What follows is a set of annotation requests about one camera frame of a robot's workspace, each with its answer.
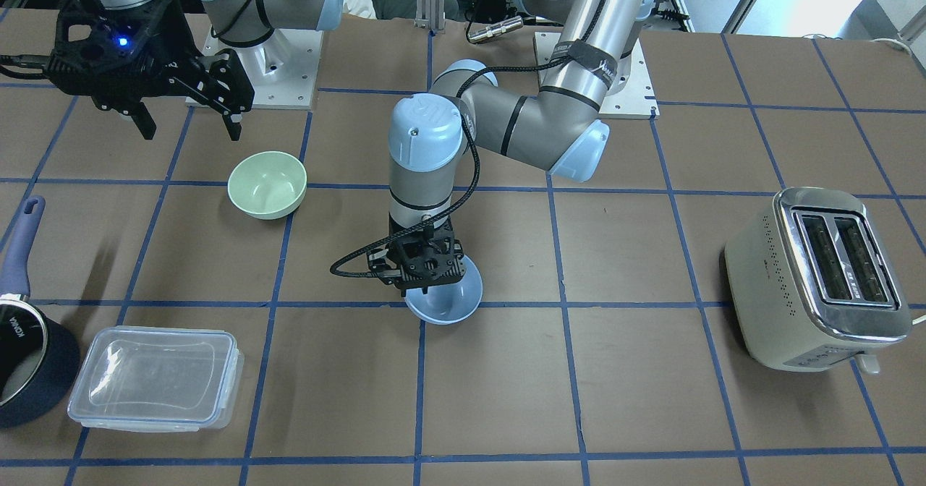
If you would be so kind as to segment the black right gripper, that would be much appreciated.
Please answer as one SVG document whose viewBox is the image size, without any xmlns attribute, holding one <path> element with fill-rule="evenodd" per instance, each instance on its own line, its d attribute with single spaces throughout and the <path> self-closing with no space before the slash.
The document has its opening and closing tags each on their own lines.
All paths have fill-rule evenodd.
<svg viewBox="0 0 926 486">
<path fill-rule="evenodd" d="M 69 0 L 57 15 L 55 46 L 43 73 L 64 93 L 133 114 L 145 140 L 158 127 L 143 98 L 194 98 L 223 114 L 231 141 L 240 140 L 242 112 L 251 110 L 254 98 L 233 50 L 213 56 L 199 50 L 181 0 L 145 0 L 128 8 Z"/>
</svg>

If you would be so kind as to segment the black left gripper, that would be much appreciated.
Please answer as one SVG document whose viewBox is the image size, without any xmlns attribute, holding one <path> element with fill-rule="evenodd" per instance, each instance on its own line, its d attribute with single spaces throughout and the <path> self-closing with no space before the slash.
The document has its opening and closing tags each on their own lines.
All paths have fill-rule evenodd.
<svg viewBox="0 0 926 486">
<path fill-rule="evenodd" d="M 397 289 L 427 289 L 460 282 L 467 269 L 450 223 L 417 230 L 367 254 L 368 269 Z"/>
</svg>

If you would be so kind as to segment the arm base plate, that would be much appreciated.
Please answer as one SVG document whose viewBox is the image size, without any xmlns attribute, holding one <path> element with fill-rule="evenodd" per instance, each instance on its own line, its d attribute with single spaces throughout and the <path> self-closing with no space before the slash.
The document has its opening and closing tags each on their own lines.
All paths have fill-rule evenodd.
<svg viewBox="0 0 926 486">
<path fill-rule="evenodd" d="M 324 35 L 277 29 L 267 41 L 236 50 L 255 91 L 254 109 L 311 109 Z"/>
<path fill-rule="evenodd" d="M 553 47 L 558 43 L 559 33 L 535 32 L 535 58 L 537 64 L 550 60 Z M 650 119 L 658 118 L 657 97 L 644 57 L 642 42 L 637 39 L 632 55 L 622 60 L 622 77 L 615 87 L 608 91 L 602 102 L 599 117 L 602 119 Z"/>
</svg>

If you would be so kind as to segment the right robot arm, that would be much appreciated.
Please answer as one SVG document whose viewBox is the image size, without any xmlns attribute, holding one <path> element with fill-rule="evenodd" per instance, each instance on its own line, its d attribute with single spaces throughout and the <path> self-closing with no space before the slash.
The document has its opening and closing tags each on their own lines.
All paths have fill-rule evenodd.
<svg viewBox="0 0 926 486">
<path fill-rule="evenodd" d="M 73 96 L 135 123 L 146 140 L 156 124 L 145 98 L 183 96 L 221 115 L 231 140 L 255 91 L 241 53 L 279 29 L 338 27 L 344 0 L 199 0 L 223 48 L 205 55 L 181 0 L 69 0 L 57 15 L 44 77 Z"/>
</svg>

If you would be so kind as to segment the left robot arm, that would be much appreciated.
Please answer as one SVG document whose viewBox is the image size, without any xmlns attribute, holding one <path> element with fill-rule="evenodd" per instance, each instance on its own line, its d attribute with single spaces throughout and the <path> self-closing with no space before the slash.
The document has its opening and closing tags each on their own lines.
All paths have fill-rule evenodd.
<svg viewBox="0 0 926 486">
<path fill-rule="evenodd" d="M 389 235 L 363 256 L 364 278 L 400 291 L 459 282 L 463 249 L 450 216 L 476 189 L 483 148 L 550 175 L 587 182 L 608 140 L 599 113 L 618 90 L 650 0 L 518 0 L 562 24 L 535 97 L 498 86 L 497 67 L 456 61 L 391 114 Z"/>
</svg>

